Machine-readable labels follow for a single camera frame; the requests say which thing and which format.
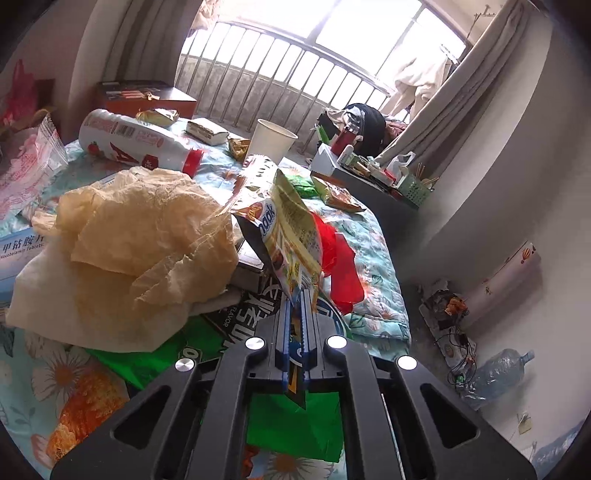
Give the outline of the grey right curtain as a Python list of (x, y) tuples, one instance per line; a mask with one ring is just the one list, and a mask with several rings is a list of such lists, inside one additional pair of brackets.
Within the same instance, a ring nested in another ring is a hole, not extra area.
[(379, 155), (388, 165), (410, 152), (426, 161), (460, 126), (511, 59), (529, 21), (527, 1), (508, 1), (484, 34), (406, 130)]

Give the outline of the clear printed plastic bag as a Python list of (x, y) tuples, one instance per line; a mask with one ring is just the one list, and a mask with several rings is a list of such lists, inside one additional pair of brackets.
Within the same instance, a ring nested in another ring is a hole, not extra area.
[(39, 123), (1, 143), (1, 221), (20, 213), (68, 166), (63, 142), (47, 110)]

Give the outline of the beige paper wrap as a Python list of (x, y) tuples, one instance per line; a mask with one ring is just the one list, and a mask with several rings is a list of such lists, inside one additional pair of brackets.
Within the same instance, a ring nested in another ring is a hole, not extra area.
[(31, 222), (71, 241), (71, 261), (129, 277), (136, 302), (204, 303), (224, 293), (238, 265), (232, 204), (186, 174), (133, 167), (66, 192), (55, 213), (38, 209)]

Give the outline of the orange snack packet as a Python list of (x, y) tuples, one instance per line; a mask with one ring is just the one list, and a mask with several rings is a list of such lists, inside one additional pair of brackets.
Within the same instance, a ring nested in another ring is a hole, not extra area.
[(349, 193), (348, 189), (332, 184), (317, 176), (312, 176), (311, 181), (314, 183), (315, 190), (318, 192), (318, 196), (322, 199), (322, 202), (324, 202), (325, 205), (349, 213), (359, 213), (366, 210), (366, 208), (363, 207), (363, 205), (356, 200), (351, 193)]

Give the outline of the yellow snack wrapper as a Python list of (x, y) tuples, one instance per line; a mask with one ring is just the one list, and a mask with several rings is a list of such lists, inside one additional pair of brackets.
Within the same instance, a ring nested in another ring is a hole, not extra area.
[(283, 394), (305, 408), (300, 294), (308, 289), (313, 301), (318, 298), (322, 242), (308, 207), (266, 156), (249, 156), (236, 186), (232, 214), (242, 235), (279, 283), (280, 294), (290, 297), (290, 383)]

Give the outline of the black backpack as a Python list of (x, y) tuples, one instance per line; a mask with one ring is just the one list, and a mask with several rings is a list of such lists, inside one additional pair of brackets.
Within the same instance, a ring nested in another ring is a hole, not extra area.
[(353, 116), (353, 121), (359, 126), (356, 133), (356, 154), (364, 157), (377, 157), (384, 148), (386, 137), (386, 120), (384, 115), (372, 106), (363, 103), (349, 104), (345, 108), (346, 114)]

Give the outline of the white medicine box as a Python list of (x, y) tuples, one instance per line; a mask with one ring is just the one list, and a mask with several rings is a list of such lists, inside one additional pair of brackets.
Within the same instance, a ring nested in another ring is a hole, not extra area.
[(9, 304), (16, 276), (45, 245), (43, 235), (32, 228), (13, 233), (1, 239), (0, 247), (0, 301)]

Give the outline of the white power strip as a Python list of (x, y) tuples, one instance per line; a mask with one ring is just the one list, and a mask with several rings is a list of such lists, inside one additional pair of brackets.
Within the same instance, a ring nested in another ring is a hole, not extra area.
[(419, 311), (447, 366), (455, 372), (474, 368), (477, 344), (454, 321), (445, 320), (446, 327), (441, 327), (436, 313), (427, 303), (423, 302)]

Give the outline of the white strawberry milk bottle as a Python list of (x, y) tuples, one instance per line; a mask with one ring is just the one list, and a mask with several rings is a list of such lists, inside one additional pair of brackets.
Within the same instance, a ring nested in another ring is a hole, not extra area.
[(80, 146), (95, 156), (148, 170), (179, 171), (193, 178), (204, 150), (183, 138), (137, 119), (104, 109), (91, 111), (79, 130)]

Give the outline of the metal balcony railing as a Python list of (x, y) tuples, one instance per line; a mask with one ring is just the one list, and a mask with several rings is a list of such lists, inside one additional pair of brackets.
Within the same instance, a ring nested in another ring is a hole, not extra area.
[(351, 103), (382, 107), (388, 91), (353, 65), (294, 37), (249, 23), (219, 21), (184, 41), (175, 82), (197, 101), (198, 115), (252, 133), (259, 119), (297, 135), (311, 152), (325, 109)]

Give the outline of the white wrapped sandwich cake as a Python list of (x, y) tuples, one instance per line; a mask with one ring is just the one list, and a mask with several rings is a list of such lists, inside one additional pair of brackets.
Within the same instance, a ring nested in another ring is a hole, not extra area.
[(200, 142), (211, 146), (224, 144), (228, 141), (229, 135), (228, 130), (206, 118), (188, 120), (185, 131)]

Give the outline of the floral blue quilt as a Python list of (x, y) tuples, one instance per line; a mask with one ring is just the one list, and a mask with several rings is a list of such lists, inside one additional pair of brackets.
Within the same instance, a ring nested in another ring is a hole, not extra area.
[[(308, 209), (346, 238), (355, 252), (365, 298), (339, 316), (346, 334), (370, 354), (387, 360), (411, 345), (408, 313), (394, 265), (376, 216), (370, 210), (346, 213), (308, 198)], [(266, 280), (259, 294), (246, 294), (221, 312), (190, 317), (185, 326), (152, 353), (86, 351), (18, 328), (1, 330), (1, 433), (16, 456), (38, 477), (48, 478), (60, 449), (50, 438), (65, 406), (80, 394), (125, 397), (145, 387), (172, 361), (219, 357), (270, 312), (280, 287)], [(342, 479), (345, 454), (339, 436), (339, 400), (334, 394), (308, 395), (298, 407), (282, 395), (252, 401), (245, 467), (252, 479)]]

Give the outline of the rolled floral paper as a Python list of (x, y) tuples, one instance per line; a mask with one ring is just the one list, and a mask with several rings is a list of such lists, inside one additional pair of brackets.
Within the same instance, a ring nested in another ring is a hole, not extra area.
[(486, 315), (521, 285), (540, 263), (541, 258), (535, 245), (531, 241), (525, 242), (492, 276), (464, 297), (468, 313), (462, 324), (468, 327)]

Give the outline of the grey side cabinet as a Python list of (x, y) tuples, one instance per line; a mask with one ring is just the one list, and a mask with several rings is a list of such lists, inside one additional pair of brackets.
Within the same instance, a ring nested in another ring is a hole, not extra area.
[(377, 217), (394, 259), (401, 256), (403, 243), (419, 210), (405, 199), (394, 197), (370, 181), (338, 167), (332, 176)]

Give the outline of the grey left curtain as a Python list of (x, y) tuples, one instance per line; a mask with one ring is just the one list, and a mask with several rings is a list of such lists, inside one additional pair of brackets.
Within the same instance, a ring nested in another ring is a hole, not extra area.
[(97, 2), (73, 64), (64, 132), (78, 132), (101, 81), (173, 84), (181, 48), (200, 6), (198, 0)]

